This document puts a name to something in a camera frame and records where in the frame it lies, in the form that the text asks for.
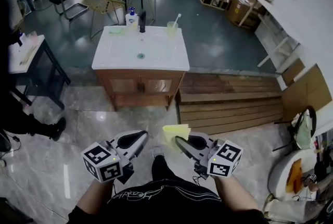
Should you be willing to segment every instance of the black pants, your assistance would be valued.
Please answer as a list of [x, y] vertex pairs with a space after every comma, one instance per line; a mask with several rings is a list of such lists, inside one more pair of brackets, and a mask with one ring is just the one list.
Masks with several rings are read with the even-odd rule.
[[164, 159], [164, 156], [158, 155], [155, 157], [154, 162], [151, 167], [152, 180], [179, 180], [184, 181], [182, 178], [177, 177], [175, 173], [168, 167], [167, 162]]
[[13, 96], [6, 97], [5, 114], [0, 118], [0, 128], [14, 134], [40, 134], [52, 136], [54, 125], [41, 124], [33, 115], [22, 111], [22, 105]]

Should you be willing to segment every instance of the wooden cabinet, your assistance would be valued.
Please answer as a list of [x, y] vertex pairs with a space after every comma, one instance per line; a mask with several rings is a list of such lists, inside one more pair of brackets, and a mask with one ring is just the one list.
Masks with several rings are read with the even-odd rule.
[[185, 72], [166, 70], [95, 70], [115, 109], [121, 106], [166, 106]]

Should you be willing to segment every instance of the white countertop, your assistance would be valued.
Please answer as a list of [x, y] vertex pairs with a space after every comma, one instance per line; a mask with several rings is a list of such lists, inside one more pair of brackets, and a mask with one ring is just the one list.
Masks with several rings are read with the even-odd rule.
[[301, 36], [297, 27], [294, 27], [287, 16], [283, 15], [283, 12], [277, 10], [274, 5], [270, 4], [266, 0], [257, 0], [267, 11], [276, 19], [276, 21], [281, 25], [281, 27], [286, 31], [286, 33], [298, 41], [302, 45], [305, 44], [305, 39]]
[[9, 46], [9, 73], [26, 73], [29, 69], [31, 61], [33, 60], [38, 49], [45, 40], [44, 35], [40, 35], [31, 40], [26, 38], [25, 35], [22, 37], [22, 46], [18, 43]]
[[[122, 33], [109, 33], [121, 29]], [[92, 64], [93, 69], [156, 69], [188, 71], [189, 63], [182, 35], [167, 36], [166, 27], [146, 26], [146, 32], [129, 31], [126, 26], [104, 27]]]

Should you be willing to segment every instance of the cabinet door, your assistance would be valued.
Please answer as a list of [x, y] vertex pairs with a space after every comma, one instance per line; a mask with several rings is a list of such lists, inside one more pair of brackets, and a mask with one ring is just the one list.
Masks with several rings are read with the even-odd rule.
[[131, 73], [106, 70], [98, 73], [107, 93], [113, 95], [138, 94], [142, 92], [140, 77]]
[[181, 80], [182, 73], [145, 73], [141, 76], [144, 94], [174, 95]]

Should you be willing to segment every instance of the gray floor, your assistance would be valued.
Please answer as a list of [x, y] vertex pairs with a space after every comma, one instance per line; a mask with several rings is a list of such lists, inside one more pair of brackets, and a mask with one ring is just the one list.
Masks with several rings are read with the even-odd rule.
[[[50, 99], [38, 97], [27, 113], [44, 123], [54, 123], [61, 116], [67, 128], [58, 142], [35, 135], [18, 135], [22, 147], [5, 156], [7, 167], [0, 172], [0, 197], [6, 197], [37, 223], [66, 223], [68, 213], [76, 205], [92, 181], [85, 170], [80, 152], [91, 143], [110, 140], [117, 133], [145, 129], [149, 141], [141, 155], [134, 160], [135, 173], [122, 185], [116, 182], [117, 192], [124, 188], [151, 181], [152, 149], [165, 145], [164, 125], [176, 124], [175, 106], [124, 108], [113, 112], [100, 86], [68, 87], [62, 98], [66, 109], [61, 111]], [[267, 179], [272, 165], [284, 155], [272, 149], [288, 142], [285, 128], [267, 124], [251, 129], [214, 135], [228, 138], [244, 148], [235, 176], [255, 197], [260, 208], [268, 195]], [[194, 163], [184, 154], [164, 146], [166, 161], [176, 175], [193, 181]], [[200, 184], [216, 192], [211, 178]]]
[[[48, 0], [36, 2], [38, 9], [49, 5]], [[132, 5], [140, 8], [139, 0]], [[151, 18], [147, 0], [144, 8]], [[204, 6], [199, 0], [157, 0], [156, 26], [166, 26], [181, 13], [179, 26], [183, 30], [190, 67], [193, 71], [247, 73], [274, 73], [273, 64], [269, 60], [261, 68], [257, 64], [266, 56], [263, 46], [257, 37], [249, 31], [232, 25], [222, 11]], [[89, 39], [92, 12], [89, 11], [71, 24], [59, 17], [50, 8], [34, 12], [27, 16], [23, 30], [33, 30], [44, 34], [55, 56], [64, 68], [90, 67], [100, 34]], [[95, 15], [93, 30], [114, 23], [106, 17]]]

